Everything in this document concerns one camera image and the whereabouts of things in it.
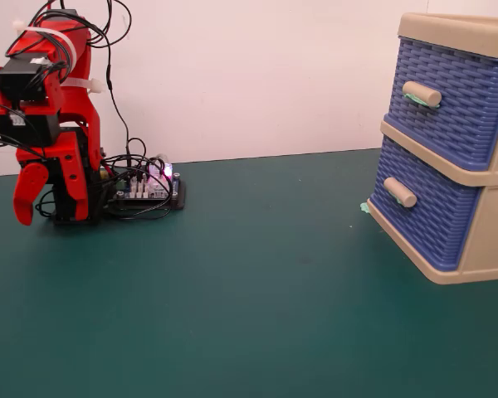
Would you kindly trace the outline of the red gripper with motor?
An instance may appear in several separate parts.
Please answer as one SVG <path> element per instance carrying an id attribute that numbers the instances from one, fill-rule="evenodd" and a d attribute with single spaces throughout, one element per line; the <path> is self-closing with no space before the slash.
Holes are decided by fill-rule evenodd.
<path id="1" fill-rule="evenodd" d="M 58 157 L 66 143 L 77 145 L 78 158 Z M 5 110 L 0 114 L 0 148 L 3 147 L 15 148 L 19 164 L 25 166 L 13 193 L 13 210 L 21 224 L 32 223 L 33 202 L 49 178 L 46 167 L 56 167 L 59 161 L 64 181 L 59 210 L 69 220 L 87 218 L 83 167 L 88 165 L 88 122 L 84 117 L 61 113 L 25 115 L 19 110 Z"/>

